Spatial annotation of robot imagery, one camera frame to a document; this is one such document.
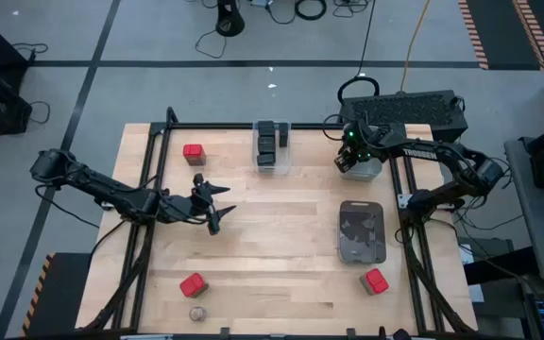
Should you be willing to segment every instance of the black metal frame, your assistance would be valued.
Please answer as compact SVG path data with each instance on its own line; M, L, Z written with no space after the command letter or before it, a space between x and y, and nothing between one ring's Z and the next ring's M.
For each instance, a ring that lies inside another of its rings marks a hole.
M295 123L292 124L291 129L316 129L321 130L322 128L326 130L340 130L344 127L343 124L318 124L318 123ZM171 130L172 129L252 129L251 123L179 123L177 118L174 119L173 124L170 124L169 126L166 123L152 123L151 128L148 135L148 142L146 144L146 152L144 157L144 164L142 169L142 175L141 175L141 183L144 183L148 178L148 173L150 169L150 163L152 162L152 154L155 144L155 139L162 133L163 134L163 141L161 144L161 154L159 157L159 165L157 167L157 181L155 183L156 188L160 188L162 184L162 174L164 172L165 167L165 156L167 154L167 148L170 140ZM398 195L402 194L401 184L400 184L400 173L398 170L398 163L396 159L390 159L390 169L392 174L392 181L394 184L394 191L396 194L396 200L398 205ZM406 176L407 181L409 184L409 190L411 193L417 189L417 184L415 181L415 173L413 170L412 162L409 158L404 159L404 165L406 170ZM399 216L403 213L403 209L399 208ZM400 227L401 227L401 237L403 240L406 240L409 238L408 235L408 229L406 226L402 224L402 219L400 219ZM127 240L127 251L126 251L126 258L124 260L124 267L122 272L122 279L126 277L127 272L131 268L131 263L133 261L133 253L136 248L137 243L137 235L139 231L140 226L132 225L131 231L129 234L129 238ZM152 236L152 233L154 232L154 225L148 225L146 226L146 232L150 233L150 236ZM427 235L425 233L425 229L422 227L419 227L416 229L417 237L419 241L419 245L421 248L421 257L425 266L426 273L428 276L434 281L434 269L432 266L432 259L430 256L430 250L429 245L427 241ZM152 242L152 237L145 237L145 240L147 240L149 243ZM409 254L406 250L406 247L404 248L405 251L405 257L408 258ZM137 330L139 323L140 323L140 316L141 316L141 310L142 310L142 303L143 303L143 296L144 296L144 290L145 290L145 278L148 268L148 260L149 257L146 258L146 264L144 266L144 271L141 273L138 284L136 285L136 298L134 299L134 303L132 306L132 315L131 315L131 322L129 328L131 330ZM408 277L409 277L409 284L411 288L411 299L413 301L413 309L414 309L414 317L416 321L416 328L417 332L420 335L425 334L426 336L430 336L433 338L438 339L457 339L457 338L486 338L483 335L480 334L474 334L475 336L472 336L472 334L468 333L452 333L452 332L445 332L444 328L444 322L442 318L442 314L440 313L439 308L437 307L436 303L430 299L431 305L432 305L432 311L433 311L433 323L435 326L435 331L428 331L426 327L425 322L425 315L423 313L423 307L422 307L422 300L421 300L421 294L419 291L419 285L417 280L417 275L415 274L414 270L412 268L408 268ZM124 303L122 302L117 309L117 311L114 314L114 319L112 323L113 328L119 328L121 324L121 319L123 317L123 307ZM186 338L186 339L227 339L229 338L230 330L223 328L219 335L212 335L212 334L174 334L174 338ZM261 335L233 335L232 338L245 338L245 339L262 339L263 337ZM313 339L313 338L324 338L324 339L345 339L346 336L309 336L309 335L284 335L282 337L283 339ZM376 339L376 336L357 336L357 338L368 338L368 339Z

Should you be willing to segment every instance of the wooden table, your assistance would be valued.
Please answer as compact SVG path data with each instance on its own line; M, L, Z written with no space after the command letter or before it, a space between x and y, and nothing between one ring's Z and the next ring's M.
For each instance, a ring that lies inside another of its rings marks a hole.
M148 129L149 125L126 125L115 179L138 184ZM410 138L432 136L428 126L407 126L407 133ZM205 226L156 226L139 332L219 333L220 328L230 327L233 334L345 334L346 328L355 328L358 334L377 334L385 326L388 332L403 328L417 334L404 252L394 239L399 221L389 162L372 182L344 180L332 163L339 143L319 130L292 130L290 174L260 176L251 162L251 141L251 130L172 131L162 187L188 196L193 175L202 172L211 183L231 188L214 197L216 208L233 204L237 208L224 217L215 236ZM188 166L182 157L184 144L203 144L207 165ZM152 169L157 159L155 151ZM438 163L413 160L413 164L419 188L442 184ZM399 167L408 193L401 160ZM376 201L383 206L384 263L362 266L339 261L337 221L344 200ZM446 212L434 217L450 221ZM118 221L116 212L105 212L99 237ZM434 222L426 228L437 286L476 329L454 232ZM93 257L78 327L96 316L117 287L128 231L129 225L119 229ZM374 297L358 281L372 267L379 268L390 285ZM193 272L201 273L211 286L202 296L187 298L179 283ZM431 328L427 292L421 284L420 288ZM132 292L127 295L123 325L128 325L133 297ZM205 322L189 319L194 306L207 310Z

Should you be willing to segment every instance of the small round object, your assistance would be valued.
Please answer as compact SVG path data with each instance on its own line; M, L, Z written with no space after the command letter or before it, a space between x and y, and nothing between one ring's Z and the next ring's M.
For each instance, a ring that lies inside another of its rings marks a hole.
M190 310L189 316L194 322L202 322L207 317L207 311L202 307L193 307Z

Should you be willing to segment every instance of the red block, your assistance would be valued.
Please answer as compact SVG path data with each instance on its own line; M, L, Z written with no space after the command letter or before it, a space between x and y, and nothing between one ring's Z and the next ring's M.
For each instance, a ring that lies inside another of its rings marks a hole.
M183 149L184 158L191 166L205 165L207 156L201 144L186 144Z
M379 269L373 269L360 277L360 282L370 295L383 293L389 288L389 284Z
M179 284L181 293L187 298L196 298L209 288L209 284L198 273L194 273Z

